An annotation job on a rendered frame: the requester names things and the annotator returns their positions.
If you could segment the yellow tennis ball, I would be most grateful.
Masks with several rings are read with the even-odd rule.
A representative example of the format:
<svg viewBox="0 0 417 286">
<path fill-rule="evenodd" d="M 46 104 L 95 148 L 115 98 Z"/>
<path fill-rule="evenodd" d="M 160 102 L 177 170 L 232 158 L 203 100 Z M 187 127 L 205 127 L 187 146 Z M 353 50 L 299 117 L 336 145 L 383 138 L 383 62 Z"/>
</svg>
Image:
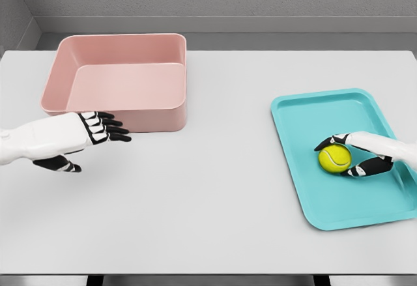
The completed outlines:
<svg viewBox="0 0 417 286">
<path fill-rule="evenodd" d="M 347 147 L 335 144 L 322 149 L 318 161 L 326 172 L 341 173 L 350 167 L 352 156 Z"/>
</svg>

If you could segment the blue rectangular tray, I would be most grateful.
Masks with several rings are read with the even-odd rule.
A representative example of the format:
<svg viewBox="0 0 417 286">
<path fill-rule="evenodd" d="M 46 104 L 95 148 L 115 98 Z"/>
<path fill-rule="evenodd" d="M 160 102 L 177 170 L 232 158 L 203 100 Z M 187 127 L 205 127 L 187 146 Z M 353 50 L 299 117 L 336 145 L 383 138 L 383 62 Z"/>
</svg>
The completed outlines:
<svg viewBox="0 0 417 286">
<path fill-rule="evenodd" d="M 324 171 L 315 147 L 332 134 L 367 131 L 393 138 L 375 99 L 361 89 L 279 96 L 271 113 L 302 211 L 332 231 L 417 218 L 417 172 L 398 162 L 381 175 Z"/>
</svg>

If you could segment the pink rectangular basket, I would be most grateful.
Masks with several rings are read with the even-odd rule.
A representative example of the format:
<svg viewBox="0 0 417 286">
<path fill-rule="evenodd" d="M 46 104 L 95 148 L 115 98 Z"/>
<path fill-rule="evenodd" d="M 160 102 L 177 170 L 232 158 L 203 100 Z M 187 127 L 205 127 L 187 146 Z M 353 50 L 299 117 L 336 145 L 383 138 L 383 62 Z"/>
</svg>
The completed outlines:
<svg viewBox="0 0 417 286">
<path fill-rule="evenodd" d="M 176 132 L 187 119 L 186 53 L 176 33 L 69 36 L 40 105 L 49 115 L 105 111 L 133 133 Z"/>
</svg>

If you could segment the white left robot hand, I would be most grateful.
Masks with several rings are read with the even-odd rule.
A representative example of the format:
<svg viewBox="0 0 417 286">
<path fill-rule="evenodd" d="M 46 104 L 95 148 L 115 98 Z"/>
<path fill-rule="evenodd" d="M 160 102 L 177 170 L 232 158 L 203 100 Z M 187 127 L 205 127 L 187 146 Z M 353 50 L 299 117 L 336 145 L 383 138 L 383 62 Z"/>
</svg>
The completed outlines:
<svg viewBox="0 0 417 286">
<path fill-rule="evenodd" d="M 68 154 L 108 141 L 130 142 L 129 131 L 111 113 L 64 113 L 27 123 L 19 129 L 22 156 L 51 171 L 79 173 L 81 167 Z"/>
</svg>

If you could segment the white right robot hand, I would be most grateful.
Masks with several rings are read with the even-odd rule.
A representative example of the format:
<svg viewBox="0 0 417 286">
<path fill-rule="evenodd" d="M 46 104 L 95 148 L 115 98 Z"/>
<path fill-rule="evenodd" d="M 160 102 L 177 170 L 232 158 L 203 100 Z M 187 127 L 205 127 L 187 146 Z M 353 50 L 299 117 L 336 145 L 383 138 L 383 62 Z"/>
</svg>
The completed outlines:
<svg viewBox="0 0 417 286">
<path fill-rule="evenodd" d="M 406 143 L 369 132 L 332 135 L 318 144 L 314 151 L 323 150 L 325 147 L 336 143 L 349 145 L 377 155 L 344 170 L 341 173 L 342 176 L 366 177 L 385 173 L 393 168 L 394 162 L 406 160 L 409 156 L 409 146 Z"/>
</svg>

